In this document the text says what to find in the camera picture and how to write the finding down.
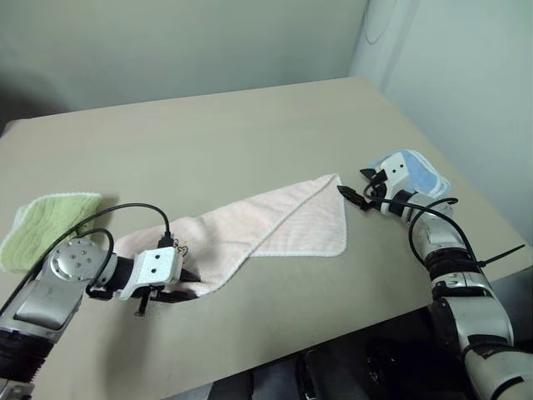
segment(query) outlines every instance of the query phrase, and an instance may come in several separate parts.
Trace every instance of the blue towel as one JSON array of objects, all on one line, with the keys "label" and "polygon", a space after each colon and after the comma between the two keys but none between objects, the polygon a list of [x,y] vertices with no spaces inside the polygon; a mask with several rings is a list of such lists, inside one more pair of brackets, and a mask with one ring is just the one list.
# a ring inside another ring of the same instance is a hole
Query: blue towel
[{"label": "blue towel", "polygon": [[406,160],[406,167],[409,171],[409,186],[407,190],[423,193],[437,199],[443,198],[450,193],[450,181],[440,175],[430,162],[415,150],[403,149],[387,154],[385,157],[373,162],[371,168],[376,169],[383,160],[394,153],[401,153]]}]

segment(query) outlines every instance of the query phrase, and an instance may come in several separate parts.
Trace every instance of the green towel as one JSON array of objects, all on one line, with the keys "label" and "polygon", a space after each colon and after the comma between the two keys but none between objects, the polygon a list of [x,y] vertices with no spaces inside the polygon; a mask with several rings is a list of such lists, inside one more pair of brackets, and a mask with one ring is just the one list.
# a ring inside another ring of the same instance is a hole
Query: green towel
[{"label": "green towel", "polygon": [[27,272],[54,240],[93,215],[101,201],[98,193],[58,193],[21,207],[11,232],[0,245],[0,268],[12,273]]}]

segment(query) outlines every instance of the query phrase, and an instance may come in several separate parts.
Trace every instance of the wire connector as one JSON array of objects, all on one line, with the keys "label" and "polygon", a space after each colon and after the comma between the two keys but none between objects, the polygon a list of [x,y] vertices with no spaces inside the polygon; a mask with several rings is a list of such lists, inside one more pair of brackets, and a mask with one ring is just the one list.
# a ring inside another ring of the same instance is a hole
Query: wire connector
[{"label": "wire connector", "polygon": [[174,246],[174,235],[170,231],[166,231],[157,242],[157,248],[171,248]]}]

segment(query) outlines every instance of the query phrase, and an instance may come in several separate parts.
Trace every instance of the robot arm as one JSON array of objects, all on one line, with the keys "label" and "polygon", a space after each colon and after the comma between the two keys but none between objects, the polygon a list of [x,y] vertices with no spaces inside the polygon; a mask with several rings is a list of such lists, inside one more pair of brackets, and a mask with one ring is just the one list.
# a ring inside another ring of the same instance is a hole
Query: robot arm
[{"label": "robot arm", "polygon": [[513,347],[511,322],[481,271],[483,263],[443,219],[452,217],[451,205],[407,192],[409,173],[399,152],[376,170],[361,172],[370,181],[371,202],[348,187],[339,191],[361,209],[395,214],[410,228],[412,245],[431,279],[434,301],[429,309],[436,335],[441,346],[461,358],[477,397],[533,398],[533,355]]},{"label": "robot arm", "polygon": [[[39,277],[29,282],[0,316],[0,399],[29,399],[32,379],[59,341],[88,292],[108,300],[141,298],[165,303],[187,299],[164,292],[178,279],[197,280],[182,270],[183,252],[174,246],[146,250],[135,259],[111,255],[84,237],[55,247],[45,258]],[[94,281],[90,291],[87,285]]]}]

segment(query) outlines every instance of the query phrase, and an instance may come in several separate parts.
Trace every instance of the floor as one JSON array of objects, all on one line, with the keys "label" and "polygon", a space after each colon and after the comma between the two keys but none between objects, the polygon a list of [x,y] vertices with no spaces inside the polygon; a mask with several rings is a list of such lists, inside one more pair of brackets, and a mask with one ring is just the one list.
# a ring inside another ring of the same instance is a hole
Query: floor
[{"label": "floor", "polygon": [[[533,350],[533,267],[504,277],[493,283],[499,299],[508,312],[515,339]],[[365,345],[372,338],[394,338],[400,342],[431,340],[424,313],[415,311],[375,326],[349,333],[323,343],[328,354],[357,377],[371,398],[382,398],[366,369]],[[253,370],[253,400],[298,400],[295,380],[296,354],[270,362]],[[211,384],[168,397],[166,400],[207,400]]]}]

